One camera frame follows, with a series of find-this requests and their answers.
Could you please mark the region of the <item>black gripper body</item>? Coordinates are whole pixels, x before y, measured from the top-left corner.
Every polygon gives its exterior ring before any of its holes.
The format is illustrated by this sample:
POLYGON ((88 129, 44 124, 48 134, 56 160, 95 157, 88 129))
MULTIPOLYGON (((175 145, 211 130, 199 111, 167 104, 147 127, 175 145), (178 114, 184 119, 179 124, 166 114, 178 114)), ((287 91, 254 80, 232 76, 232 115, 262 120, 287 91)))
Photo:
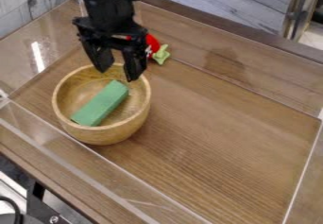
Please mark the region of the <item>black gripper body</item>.
POLYGON ((72 21, 79 37, 102 40, 111 49, 128 46, 148 48, 148 30, 135 22, 135 6, 139 0, 82 0, 87 15, 72 21))

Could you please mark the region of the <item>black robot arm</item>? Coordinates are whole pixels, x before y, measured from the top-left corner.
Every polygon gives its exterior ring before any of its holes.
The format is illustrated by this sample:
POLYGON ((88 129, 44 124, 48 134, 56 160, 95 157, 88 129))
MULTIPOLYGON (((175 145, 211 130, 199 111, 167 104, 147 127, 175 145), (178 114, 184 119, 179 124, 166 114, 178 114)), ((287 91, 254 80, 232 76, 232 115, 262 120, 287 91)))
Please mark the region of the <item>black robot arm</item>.
POLYGON ((136 80, 148 65, 148 30, 135 20, 138 0, 82 0, 87 15, 72 24, 79 30, 83 49, 96 70, 104 73, 115 62, 112 50, 124 58, 127 81, 136 80))

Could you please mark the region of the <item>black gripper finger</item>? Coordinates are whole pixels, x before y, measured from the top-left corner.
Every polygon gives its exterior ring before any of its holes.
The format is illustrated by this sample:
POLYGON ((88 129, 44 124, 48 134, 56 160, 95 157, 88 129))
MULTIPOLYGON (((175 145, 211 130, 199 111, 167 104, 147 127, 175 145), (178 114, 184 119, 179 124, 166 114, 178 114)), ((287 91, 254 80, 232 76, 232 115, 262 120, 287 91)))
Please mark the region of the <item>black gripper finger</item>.
POLYGON ((136 80, 148 66, 148 55, 144 46, 128 46, 123 49, 124 71, 127 81, 136 80))
POLYGON ((102 40, 82 37, 80 42, 96 70, 104 73, 115 62, 111 48, 102 40))

